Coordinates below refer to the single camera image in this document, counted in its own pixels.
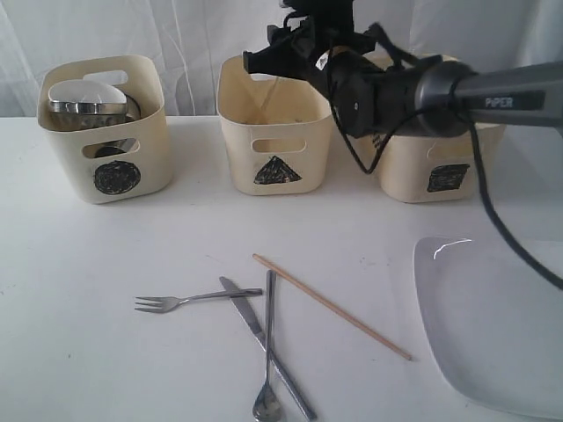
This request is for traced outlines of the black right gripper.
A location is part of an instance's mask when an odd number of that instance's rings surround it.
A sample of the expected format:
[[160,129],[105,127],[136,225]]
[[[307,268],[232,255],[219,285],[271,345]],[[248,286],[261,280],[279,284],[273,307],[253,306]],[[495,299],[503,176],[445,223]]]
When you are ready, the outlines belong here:
[[290,12],[282,26],[267,27],[269,46],[242,53],[244,69],[250,75],[303,80],[326,95],[329,61],[337,55],[351,55],[347,63],[359,69],[362,57],[379,45],[398,62],[398,47],[378,23],[363,33],[355,31],[351,1],[281,1],[280,6]]

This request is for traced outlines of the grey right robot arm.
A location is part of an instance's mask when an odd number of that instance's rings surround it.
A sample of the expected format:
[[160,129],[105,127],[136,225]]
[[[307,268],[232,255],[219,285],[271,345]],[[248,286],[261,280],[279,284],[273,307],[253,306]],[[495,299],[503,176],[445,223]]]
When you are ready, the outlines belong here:
[[479,73],[441,55],[415,56],[378,24],[358,33],[350,1],[284,1],[288,24],[267,28],[267,47],[245,51],[249,74],[303,80],[354,138],[375,133],[454,137],[462,122],[562,126],[562,64]]

